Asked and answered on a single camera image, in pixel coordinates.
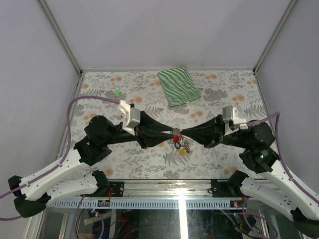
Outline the large metal keyring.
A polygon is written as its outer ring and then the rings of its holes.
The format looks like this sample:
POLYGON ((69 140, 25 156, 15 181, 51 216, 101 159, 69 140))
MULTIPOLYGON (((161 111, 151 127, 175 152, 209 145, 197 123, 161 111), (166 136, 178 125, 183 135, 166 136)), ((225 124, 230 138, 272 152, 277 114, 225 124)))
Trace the large metal keyring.
POLYGON ((173 135, 173 145, 177 149, 180 155, 186 155, 190 153, 190 147, 188 140, 181 134, 180 129, 174 128, 170 131, 170 134, 173 135))

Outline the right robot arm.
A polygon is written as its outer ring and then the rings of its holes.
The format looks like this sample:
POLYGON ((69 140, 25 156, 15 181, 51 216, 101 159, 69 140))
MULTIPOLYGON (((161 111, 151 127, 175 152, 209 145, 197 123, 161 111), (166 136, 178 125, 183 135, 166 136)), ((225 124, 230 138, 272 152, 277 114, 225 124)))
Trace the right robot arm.
POLYGON ((265 119, 247 121, 222 114, 183 129, 181 134, 205 148, 224 144, 244 149, 239 155, 244 165, 276 185, 278 191, 236 171, 228 180, 228 193, 255 198, 286 216, 302 234, 313 239, 319 237, 319 195, 288 168, 280 150, 271 148, 279 140, 265 119))

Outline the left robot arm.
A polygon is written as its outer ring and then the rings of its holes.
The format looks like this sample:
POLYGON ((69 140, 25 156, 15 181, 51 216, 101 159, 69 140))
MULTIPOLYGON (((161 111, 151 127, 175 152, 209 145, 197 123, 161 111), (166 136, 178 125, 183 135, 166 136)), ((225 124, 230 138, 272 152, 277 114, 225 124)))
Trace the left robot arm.
POLYGON ((156 121, 144 111, 128 130, 122 123, 115 125, 104 116, 93 117, 84 130, 86 136, 61 159, 27 177, 15 175, 9 178, 9 187, 15 195, 14 206, 22 218, 42 212, 59 199, 108 195, 110 183, 103 171, 95 170, 88 176, 68 182, 65 178, 105 159, 112 152, 109 145, 136 141, 146 149, 173 138, 170 134, 172 127, 156 121))

